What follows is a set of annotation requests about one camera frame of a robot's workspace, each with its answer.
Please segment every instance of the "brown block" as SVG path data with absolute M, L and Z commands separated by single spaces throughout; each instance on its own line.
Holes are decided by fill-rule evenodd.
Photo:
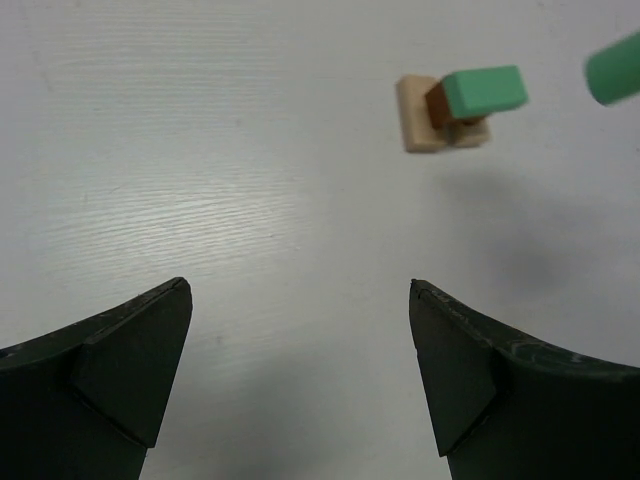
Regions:
M 437 83 L 433 77 L 406 75 L 396 84 L 398 109 L 407 152 L 436 152 L 447 146 L 446 131 L 431 125 L 426 93 Z
M 429 118 L 431 119 L 433 128 L 444 128 L 456 121 L 449 109 L 447 93 L 444 91 L 442 82 L 436 83 L 436 85 L 425 94 L 424 98 L 427 102 L 427 111 L 429 112 Z
M 454 147 L 479 147 L 491 139 L 486 118 L 473 125 L 456 123 L 451 125 L 451 144 Z

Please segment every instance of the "white surface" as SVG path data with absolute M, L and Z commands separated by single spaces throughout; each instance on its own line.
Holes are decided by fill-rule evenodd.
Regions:
M 634 0 L 3 0 L 0 337 L 177 275 L 189 340 L 142 478 L 446 479 L 409 281 L 640 365 L 640 102 L 586 55 Z M 401 151 L 404 73 L 517 63 L 494 141 Z

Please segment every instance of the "wooden block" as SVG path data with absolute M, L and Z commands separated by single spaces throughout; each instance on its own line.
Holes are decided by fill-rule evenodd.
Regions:
M 491 132 L 486 119 L 474 125 L 457 123 L 451 126 L 451 144 L 454 147 L 479 147 L 490 139 Z
M 437 152 L 447 146 L 445 130 L 431 126 L 425 94 L 437 83 L 433 77 L 406 75 L 396 84 L 398 109 L 407 152 Z

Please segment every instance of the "green foam block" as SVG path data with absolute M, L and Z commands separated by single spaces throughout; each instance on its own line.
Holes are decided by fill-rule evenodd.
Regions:
M 594 54 L 584 73 L 593 98 L 603 105 L 640 92 L 640 32 Z
M 454 118 L 514 110 L 529 101 L 515 65 L 461 70 L 447 75 L 442 84 Z

